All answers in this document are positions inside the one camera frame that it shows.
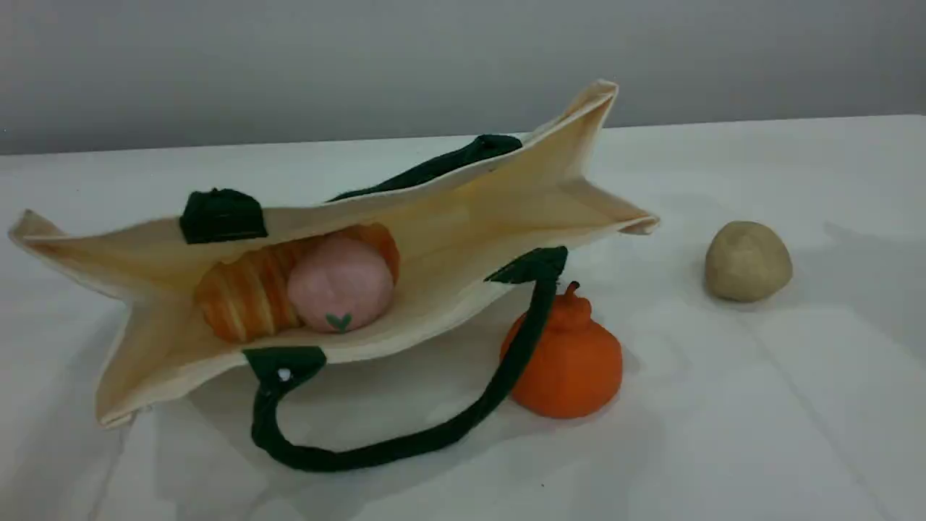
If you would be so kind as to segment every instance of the canvas tote bag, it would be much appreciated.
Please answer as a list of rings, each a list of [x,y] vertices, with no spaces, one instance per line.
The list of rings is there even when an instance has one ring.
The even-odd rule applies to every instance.
[[[101,235],[69,236],[25,211],[10,238],[76,282],[121,299],[131,313],[96,391],[96,417],[116,426],[232,367],[259,380],[252,439],[292,468],[331,472],[388,463],[461,439],[508,394],[530,360],[569,248],[615,232],[647,234],[657,218],[584,178],[617,85],[589,86],[523,142],[484,135],[372,188],[309,208],[261,209],[232,191],[195,193],[181,217]],[[358,223],[379,222],[401,254],[389,310],[342,335],[296,328],[248,344],[216,337],[192,294],[217,262]],[[281,433],[279,401],[329,363],[408,349],[467,321],[513,285],[534,283],[527,319],[482,396],[446,422],[334,452]]]

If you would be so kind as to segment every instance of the beige ball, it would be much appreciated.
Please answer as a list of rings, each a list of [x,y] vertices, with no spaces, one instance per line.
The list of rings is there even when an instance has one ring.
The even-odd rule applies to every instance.
[[[775,232],[758,222],[728,223],[707,249],[707,290],[721,299],[765,299],[788,284],[793,274],[788,248]]]

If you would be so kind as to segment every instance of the dark green handle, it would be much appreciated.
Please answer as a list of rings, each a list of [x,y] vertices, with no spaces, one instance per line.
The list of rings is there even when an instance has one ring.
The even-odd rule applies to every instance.
[[[557,277],[537,280],[531,307],[488,387],[472,405],[453,418],[420,432],[350,451],[302,447],[287,440],[277,424],[277,405],[288,392],[314,376],[324,365],[319,348],[271,348],[245,352],[260,379],[254,402],[251,438],[274,460],[311,472],[339,472],[388,464],[437,451],[466,436],[505,399],[533,355],[557,294]]]

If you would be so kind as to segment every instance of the clay ball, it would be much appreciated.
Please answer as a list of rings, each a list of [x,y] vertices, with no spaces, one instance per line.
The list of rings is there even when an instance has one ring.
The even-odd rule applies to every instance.
[[[775,232],[758,222],[728,223],[707,249],[707,290],[721,299],[766,299],[788,284],[793,274],[788,248]]]
[[[376,248],[333,235],[296,264],[286,289],[306,325],[322,333],[344,333],[386,311],[393,276]]]

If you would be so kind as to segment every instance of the croissant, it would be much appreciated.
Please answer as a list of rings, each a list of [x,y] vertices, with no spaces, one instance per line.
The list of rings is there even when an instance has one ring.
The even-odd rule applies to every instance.
[[[350,226],[329,235],[367,243],[382,255],[393,276],[399,276],[399,251],[388,228],[379,224]],[[290,272],[327,235],[248,251],[231,263],[209,269],[194,291],[194,302],[217,337],[246,343],[276,335],[303,323],[286,296]]]

